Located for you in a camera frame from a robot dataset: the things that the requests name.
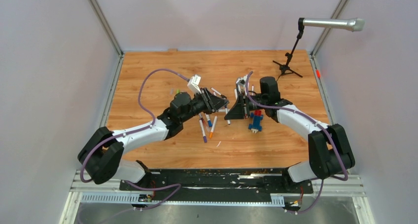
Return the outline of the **purple tip white marker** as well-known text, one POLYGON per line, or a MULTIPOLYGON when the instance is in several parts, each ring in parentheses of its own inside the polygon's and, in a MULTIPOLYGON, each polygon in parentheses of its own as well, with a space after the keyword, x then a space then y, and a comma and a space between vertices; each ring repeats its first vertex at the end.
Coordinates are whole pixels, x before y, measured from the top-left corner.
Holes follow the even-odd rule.
POLYGON ((202 132, 202 137, 203 137, 203 141, 204 143, 207 143, 207 136, 206 136, 206 132, 205 132, 205 128, 204 128, 204 124, 202 122, 202 119, 199 119, 199 124, 200 124, 200 128, 201 128, 201 132, 202 132))

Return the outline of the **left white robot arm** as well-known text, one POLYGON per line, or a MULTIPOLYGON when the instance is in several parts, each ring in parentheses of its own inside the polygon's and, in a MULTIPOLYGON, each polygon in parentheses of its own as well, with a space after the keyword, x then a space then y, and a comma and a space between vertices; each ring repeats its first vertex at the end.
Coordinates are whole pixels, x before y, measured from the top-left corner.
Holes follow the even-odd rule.
POLYGON ((115 131, 100 127, 77 159, 97 185, 119 179, 130 181, 137 190, 145 191, 151 185, 146 166, 138 161, 124 160, 122 156, 147 144, 170 139, 183 129, 184 122, 200 113, 217 112, 228 103, 227 99, 213 95, 207 88, 201 88, 201 93, 193 97, 180 92, 161 115, 146 124, 115 131))

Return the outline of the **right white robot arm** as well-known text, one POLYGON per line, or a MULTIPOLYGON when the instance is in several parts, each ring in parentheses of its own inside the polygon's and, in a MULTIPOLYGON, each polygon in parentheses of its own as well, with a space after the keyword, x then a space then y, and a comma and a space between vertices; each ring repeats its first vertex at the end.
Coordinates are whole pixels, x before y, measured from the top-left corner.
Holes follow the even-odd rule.
POLYGON ((348 179, 348 169, 355 166, 355 158, 343 126, 328 125, 303 113, 292 102, 284 99, 274 77, 259 80, 259 93, 251 93, 247 76, 236 81, 237 98, 225 115, 226 120, 254 117, 256 110, 275 122, 291 128, 308 142, 309 159, 288 167, 282 178, 284 191, 294 193, 301 182, 312 179, 327 179, 343 173, 348 179))

